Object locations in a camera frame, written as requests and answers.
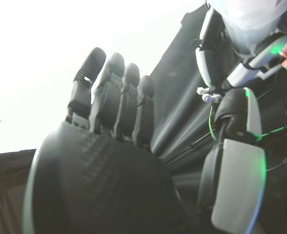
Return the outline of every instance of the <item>white plastic container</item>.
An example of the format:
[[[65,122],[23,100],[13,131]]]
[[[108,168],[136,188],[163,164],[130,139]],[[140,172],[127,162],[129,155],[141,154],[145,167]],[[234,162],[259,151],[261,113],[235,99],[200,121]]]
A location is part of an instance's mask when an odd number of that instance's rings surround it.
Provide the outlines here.
[[[238,55],[246,57],[276,29],[287,0],[208,0],[222,15]]]

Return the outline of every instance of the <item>green led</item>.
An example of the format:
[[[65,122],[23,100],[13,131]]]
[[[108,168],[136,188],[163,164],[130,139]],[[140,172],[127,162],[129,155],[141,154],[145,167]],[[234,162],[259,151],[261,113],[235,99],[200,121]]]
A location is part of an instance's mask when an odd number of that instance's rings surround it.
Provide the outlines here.
[[[283,49],[282,46],[277,45],[277,46],[273,47],[270,52],[275,55],[275,54],[278,54],[282,49]]]

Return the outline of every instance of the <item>bright white sky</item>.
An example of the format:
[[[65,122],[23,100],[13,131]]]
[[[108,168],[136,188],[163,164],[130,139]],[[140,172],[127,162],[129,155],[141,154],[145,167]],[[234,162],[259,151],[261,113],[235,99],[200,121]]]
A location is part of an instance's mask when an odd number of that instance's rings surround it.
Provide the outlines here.
[[[64,120],[94,47],[150,74],[204,0],[0,0],[0,153],[36,148]]]

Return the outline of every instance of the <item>textured grip pad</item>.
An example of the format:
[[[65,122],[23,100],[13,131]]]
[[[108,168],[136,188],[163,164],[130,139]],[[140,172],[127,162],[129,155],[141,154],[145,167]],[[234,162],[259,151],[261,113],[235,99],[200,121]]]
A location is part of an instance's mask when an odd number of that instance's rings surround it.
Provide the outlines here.
[[[171,234],[189,228],[162,160],[66,122],[37,151],[27,187],[31,199],[24,208],[33,218],[24,212],[23,222],[32,223],[36,234]]]

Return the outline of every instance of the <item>green cable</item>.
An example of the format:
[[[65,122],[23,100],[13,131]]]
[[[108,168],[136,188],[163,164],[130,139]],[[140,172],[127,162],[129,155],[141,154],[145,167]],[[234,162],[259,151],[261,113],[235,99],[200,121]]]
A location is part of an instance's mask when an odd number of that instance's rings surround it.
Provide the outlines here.
[[[210,134],[211,134],[211,137],[213,140],[217,140],[216,136],[215,136],[215,133],[213,133],[213,129],[212,129],[212,126],[211,126],[211,114],[212,114],[212,106],[210,108],[210,116],[208,118],[208,126],[210,127]]]
[[[285,128],[282,127],[282,128],[278,128],[278,129],[272,130],[271,132],[262,134],[261,137],[266,137],[266,136],[270,135],[271,133],[276,133],[276,132],[279,132],[279,131],[284,130],[284,129],[285,129]]]

